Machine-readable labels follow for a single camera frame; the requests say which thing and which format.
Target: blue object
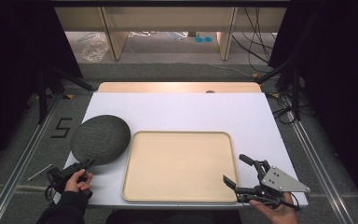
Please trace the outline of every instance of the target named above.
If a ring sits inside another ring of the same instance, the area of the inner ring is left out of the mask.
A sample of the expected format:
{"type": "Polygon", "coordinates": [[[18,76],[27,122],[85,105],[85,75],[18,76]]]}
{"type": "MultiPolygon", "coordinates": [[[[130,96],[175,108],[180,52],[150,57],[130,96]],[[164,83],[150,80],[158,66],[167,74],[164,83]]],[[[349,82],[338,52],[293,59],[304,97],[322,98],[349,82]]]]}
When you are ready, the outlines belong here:
{"type": "Polygon", "coordinates": [[[210,36],[206,36],[205,38],[204,38],[204,41],[205,42],[212,42],[212,38],[210,37],[210,36]]]}
{"type": "Polygon", "coordinates": [[[206,37],[204,37],[204,38],[202,38],[202,37],[199,37],[199,36],[197,36],[196,38],[194,38],[194,40],[196,41],[196,42],[203,42],[203,41],[205,41],[205,42],[212,42],[212,38],[210,37],[210,36],[206,36],[206,37]]]}
{"type": "Polygon", "coordinates": [[[203,41],[202,37],[199,37],[199,36],[197,36],[196,38],[194,38],[194,40],[195,40],[196,42],[202,42],[202,41],[203,41]]]}

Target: clear plastic bag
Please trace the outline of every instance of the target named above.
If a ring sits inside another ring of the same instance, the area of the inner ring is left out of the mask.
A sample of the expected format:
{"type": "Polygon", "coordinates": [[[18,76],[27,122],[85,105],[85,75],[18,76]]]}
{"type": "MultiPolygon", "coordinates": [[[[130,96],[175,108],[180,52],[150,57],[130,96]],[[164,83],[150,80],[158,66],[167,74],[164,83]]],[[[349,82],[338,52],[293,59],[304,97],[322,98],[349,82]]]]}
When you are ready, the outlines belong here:
{"type": "Polygon", "coordinates": [[[98,34],[83,49],[81,57],[92,63],[100,63],[108,50],[109,46],[103,38],[103,34],[98,34]]]}

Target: metal rail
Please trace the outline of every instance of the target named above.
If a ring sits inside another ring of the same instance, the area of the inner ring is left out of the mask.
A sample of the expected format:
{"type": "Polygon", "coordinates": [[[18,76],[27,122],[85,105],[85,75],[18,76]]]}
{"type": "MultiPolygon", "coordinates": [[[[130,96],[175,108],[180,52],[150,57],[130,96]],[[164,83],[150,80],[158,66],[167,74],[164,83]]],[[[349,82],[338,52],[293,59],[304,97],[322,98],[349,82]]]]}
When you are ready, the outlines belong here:
{"type": "Polygon", "coordinates": [[[11,173],[10,178],[8,179],[2,191],[0,192],[0,219],[2,215],[5,213],[5,210],[10,202],[10,199],[13,196],[16,187],[19,185],[21,178],[25,172],[25,169],[27,168],[31,158],[33,157],[34,152],[36,151],[39,142],[41,141],[43,134],[50,122],[54,109],[61,98],[62,98],[61,95],[55,95],[52,98],[45,119],[41,124],[37,125],[36,130],[34,131],[34,134],[31,137],[31,140],[29,141],[26,149],[24,150],[19,161],[17,162],[17,165],[14,168],[13,172],[11,173]]]}
{"type": "MultiPolygon", "coordinates": [[[[292,112],[288,113],[290,119],[294,119],[294,114],[292,112]]],[[[339,223],[350,224],[354,223],[351,214],[347,208],[347,205],[342,200],[342,197],[339,195],[339,192],[334,185],[333,181],[330,178],[330,175],[327,173],[324,164],[318,156],[315,148],[313,147],[310,138],[307,135],[307,132],[304,129],[301,121],[295,120],[293,123],[293,128],[297,134],[298,139],[301,142],[302,147],[304,148],[305,153],[312,165],[313,171],[319,179],[319,182],[322,185],[324,193],[333,207],[334,212],[336,213],[339,223]]]]}

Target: white table surface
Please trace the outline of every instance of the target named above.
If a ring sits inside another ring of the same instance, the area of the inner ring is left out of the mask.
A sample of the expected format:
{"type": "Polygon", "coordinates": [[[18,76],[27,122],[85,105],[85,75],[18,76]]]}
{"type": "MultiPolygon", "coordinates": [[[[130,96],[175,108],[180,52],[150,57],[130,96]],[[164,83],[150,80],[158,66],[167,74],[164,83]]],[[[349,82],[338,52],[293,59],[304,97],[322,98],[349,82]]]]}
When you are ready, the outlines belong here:
{"type": "MultiPolygon", "coordinates": [[[[236,154],[239,187],[258,185],[254,166],[240,161],[240,154],[267,160],[297,179],[264,93],[116,93],[95,92],[83,122],[100,115],[124,119],[131,134],[139,131],[226,132],[236,154]]],[[[235,207],[240,203],[134,203],[123,199],[122,183],[128,150],[116,161],[90,169],[93,195],[90,205],[142,207],[235,207]]],[[[77,162],[72,153],[65,164],[77,162]]],[[[307,206],[304,193],[295,193],[307,206]]]]}

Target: black sleeve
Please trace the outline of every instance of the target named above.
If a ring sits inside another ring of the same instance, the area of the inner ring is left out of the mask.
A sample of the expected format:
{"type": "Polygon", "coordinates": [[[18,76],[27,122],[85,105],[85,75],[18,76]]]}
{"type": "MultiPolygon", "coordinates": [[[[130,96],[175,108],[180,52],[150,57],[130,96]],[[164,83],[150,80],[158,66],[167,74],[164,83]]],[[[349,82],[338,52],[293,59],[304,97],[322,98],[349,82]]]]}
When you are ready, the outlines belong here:
{"type": "Polygon", "coordinates": [[[43,212],[37,224],[84,224],[83,216],[88,203],[89,200],[85,195],[66,191],[57,204],[43,212]]]}

